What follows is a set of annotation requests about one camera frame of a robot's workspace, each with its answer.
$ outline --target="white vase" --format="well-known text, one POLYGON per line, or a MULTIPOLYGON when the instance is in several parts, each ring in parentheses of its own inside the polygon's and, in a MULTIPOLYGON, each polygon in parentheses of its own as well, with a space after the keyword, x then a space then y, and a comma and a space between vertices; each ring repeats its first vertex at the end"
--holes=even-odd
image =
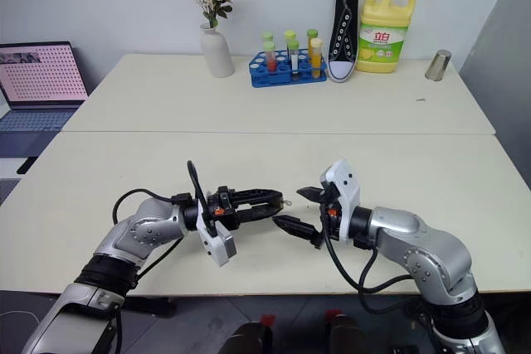
POLYGON ((227 78, 234 73, 234 65, 225 37, 209 24, 202 24, 201 29, 201 49, 210 73, 217 78, 227 78))

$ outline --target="sneaker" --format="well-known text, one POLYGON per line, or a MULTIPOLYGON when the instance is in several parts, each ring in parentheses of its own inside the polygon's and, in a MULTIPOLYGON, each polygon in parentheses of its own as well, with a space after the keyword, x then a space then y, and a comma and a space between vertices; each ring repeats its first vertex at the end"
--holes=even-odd
POLYGON ((335 0, 335 18, 329 47, 329 77, 344 82, 358 57, 358 0, 335 0))

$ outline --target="red object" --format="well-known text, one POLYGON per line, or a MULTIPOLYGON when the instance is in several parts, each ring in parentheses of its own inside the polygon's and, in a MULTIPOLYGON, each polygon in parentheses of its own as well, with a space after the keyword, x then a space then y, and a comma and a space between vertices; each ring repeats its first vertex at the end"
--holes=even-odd
POLYGON ((343 311, 339 309, 327 310, 327 312, 324 314, 324 317, 326 318, 326 322, 332 322, 332 320, 336 318, 339 314, 343 314, 343 311))
POLYGON ((276 71, 276 60, 274 58, 271 58, 267 61, 267 70, 269 72, 275 72, 276 71))
POLYGON ((275 316, 272 314, 262 314, 260 318, 260 323, 265 327, 272 327, 275 323, 275 316))

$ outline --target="laptop keyboard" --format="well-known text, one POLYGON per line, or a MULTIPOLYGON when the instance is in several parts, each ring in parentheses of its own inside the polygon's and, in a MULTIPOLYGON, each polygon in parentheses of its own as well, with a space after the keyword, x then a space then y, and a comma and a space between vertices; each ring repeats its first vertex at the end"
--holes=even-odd
POLYGON ((0 119, 0 132, 44 132, 61 130, 74 111, 10 111, 0 119))

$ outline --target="green cap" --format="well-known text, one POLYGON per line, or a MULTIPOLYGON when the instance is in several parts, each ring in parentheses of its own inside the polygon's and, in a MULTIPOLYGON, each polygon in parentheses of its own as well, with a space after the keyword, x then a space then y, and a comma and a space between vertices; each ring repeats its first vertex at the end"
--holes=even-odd
POLYGON ((291 39, 290 41, 288 41, 288 49, 299 50, 299 41, 296 39, 291 39))
POLYGON ((291 39, 295 39, 296 37, 297 34, 293 29, 288 29, 286 32, 284 32, 285 41, 290 41, 291 39))
POLYGON ((273 41, 273 32, 262 32, 262 41, 273 41))
POLYGON ((265 41, 263 46, 265 51, 273 51, 275 49, 275 43, 272 41, 265 41))
POLYGON ((306 35, 308 35, 309 38, 317 37, 318 34, 319 33, 316 29, 309 29, 308 31, 306 31, 306 35))

